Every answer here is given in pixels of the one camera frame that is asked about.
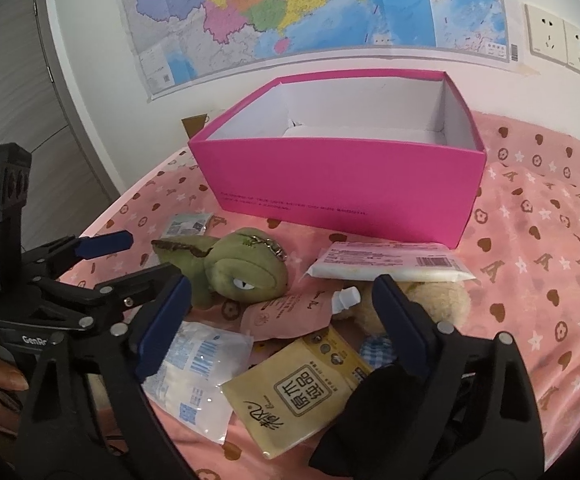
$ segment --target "blue checkered cloth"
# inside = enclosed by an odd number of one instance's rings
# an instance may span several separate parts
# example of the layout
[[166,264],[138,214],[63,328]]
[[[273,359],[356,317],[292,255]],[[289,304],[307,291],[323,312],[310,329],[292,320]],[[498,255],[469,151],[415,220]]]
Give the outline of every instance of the blue checkered cloth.
[[389,365],[396,359],[390,339],[383,335],[368,336],[361,345],[359,355],[371,366],[372,370]]

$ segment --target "gray door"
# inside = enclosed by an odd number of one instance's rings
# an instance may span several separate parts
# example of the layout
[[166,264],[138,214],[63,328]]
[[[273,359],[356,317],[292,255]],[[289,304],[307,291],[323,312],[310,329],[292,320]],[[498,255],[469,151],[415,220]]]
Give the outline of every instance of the gray door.
[[0,0],[0,144],[16,142],[33,154],[26,249],[80,234],[112,202],[68,124],[36,14],[35,0]]

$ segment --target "white wall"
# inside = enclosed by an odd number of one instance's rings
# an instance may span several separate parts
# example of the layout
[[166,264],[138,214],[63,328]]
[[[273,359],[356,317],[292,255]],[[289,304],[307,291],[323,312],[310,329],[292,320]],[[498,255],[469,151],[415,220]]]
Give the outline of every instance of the white wall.
[[[580,27],[580,0],[520,1]],[[541,124],[580,139],[580,75],[529,54],[529,69],[523,74],[432,60],[339,59],[292,64],[217,79],[149,102],[122,27],[118,0],[55,2],[58,21],[52,31],[57,50],[59,44],[64,48],[60,59],[66,79],[72,81],[70,91],[88,134],[103,153],[105,166],[110,169],[113,165],[118,171],[120,178],[113,179],[120,189],[129,187],[185,143],[181,118],[227,108],[273,77],[313,70],[352,66],[446,70],[473,109]]]

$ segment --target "pink box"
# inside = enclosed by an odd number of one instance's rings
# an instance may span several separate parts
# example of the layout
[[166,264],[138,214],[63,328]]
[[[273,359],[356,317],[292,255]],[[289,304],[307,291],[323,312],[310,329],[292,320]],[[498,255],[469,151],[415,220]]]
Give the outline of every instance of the pink box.
[[486,162],[452,80],[421,70],[280,77],[190,149],[225,210],[450,248]]

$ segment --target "stuffed turtle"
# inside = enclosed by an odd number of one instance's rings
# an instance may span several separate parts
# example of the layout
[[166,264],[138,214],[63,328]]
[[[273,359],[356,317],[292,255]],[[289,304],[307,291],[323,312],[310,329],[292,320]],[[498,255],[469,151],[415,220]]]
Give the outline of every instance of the stuffed turtle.
[[152,241],[159,261],[179,267],[192,284],[192,306],[210,308],[215,294],[241,304],[274,300],[288,291],[286,253],[255,228],[225,235],[173,236]]

